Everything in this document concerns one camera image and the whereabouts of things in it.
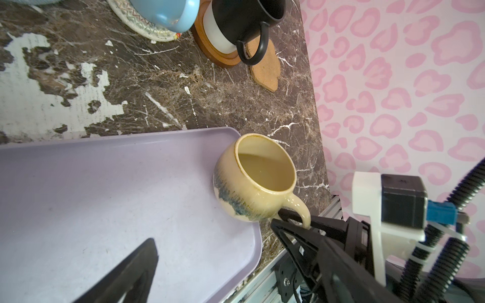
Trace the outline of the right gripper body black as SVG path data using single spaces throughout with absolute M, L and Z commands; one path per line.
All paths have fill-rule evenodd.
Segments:
M 346 242 L 344 251 L 362 266 L 371 276 L 375 276 L 371 225 L 349 217 L 346 221 Z

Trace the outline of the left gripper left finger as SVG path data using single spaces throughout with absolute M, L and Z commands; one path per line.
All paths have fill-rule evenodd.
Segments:
M 148 238 L 76 302 L 146 302 L 159 255 Z

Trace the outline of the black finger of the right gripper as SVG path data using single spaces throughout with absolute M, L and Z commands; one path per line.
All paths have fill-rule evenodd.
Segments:
M 293 210 L 281 209 L 278 213 L 283 221 L 302 221 L 301 216 Z M 347 222 L 334 218 L 311 216 L 311 228 L 324 231 L 325 236 L 338 242 L 346 242 Z

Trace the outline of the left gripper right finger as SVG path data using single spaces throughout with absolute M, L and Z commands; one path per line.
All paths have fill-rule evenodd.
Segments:
M 294 222 L 273 219 L 271 228 L 318 302 L 400 302 L 344 251 L 344 242 Z

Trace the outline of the beige yellow mug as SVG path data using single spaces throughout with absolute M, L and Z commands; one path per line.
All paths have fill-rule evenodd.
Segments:
M 311 214 L 294 194 L 297 172 L 275 140 L 256 133 L 241 136 L 219 157 L 213 170 L 215 197 L 226 213 L 243 222 L 278 218 L 289 208 L 311 226 Z

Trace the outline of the cork paw shaped coaster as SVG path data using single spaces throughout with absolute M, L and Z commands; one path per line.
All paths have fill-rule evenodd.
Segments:
M 256 65 L 250 66 L 254 81 L 270 92 L 276 92 L 281 74 L 281 67 L 276 56 L 275 47 L 271 40 L 263 59 Z

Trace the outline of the brown wooden round coaster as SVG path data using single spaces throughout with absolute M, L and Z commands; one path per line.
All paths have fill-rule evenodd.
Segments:
M 191 32 L 200 50 L 204 55 L 207 56 L 209 60 L 211 60 L 212 63 L 221 68 L 232 68 L 241 62 L 237 51 L 230 54 L 221 53 L 214 48 L 205 33 L 203 26 L 203 15 L 206 12 L 209 4 L 209 0 L 200 0 L 200 8 L 195 23 L 191 28 Z

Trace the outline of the black mug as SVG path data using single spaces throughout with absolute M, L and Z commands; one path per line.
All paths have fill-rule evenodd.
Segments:
M 283 20 L 285 10 L 282 0 L 215 0 L 203 15 L 203 28 L 217 51 L 236 51 L 243 63 L 254 66 L 266 54 L 270 27 Z

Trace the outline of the white mug blue handle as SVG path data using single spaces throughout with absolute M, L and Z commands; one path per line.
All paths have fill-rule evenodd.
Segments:
M 193 26 L 200 7 L 199 0 L 133 0 L 130 3 L 148 21 L 177 33 Z

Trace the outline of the white woven round coaster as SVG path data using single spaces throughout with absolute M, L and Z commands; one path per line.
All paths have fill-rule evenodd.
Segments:
M 148 21 L 134 9 L 128 0 L 107 0 L 107 3 L 125 25 L 144 38 L 156 42 L 171 42 L 181 37 L 180 33 L 172 32 Z

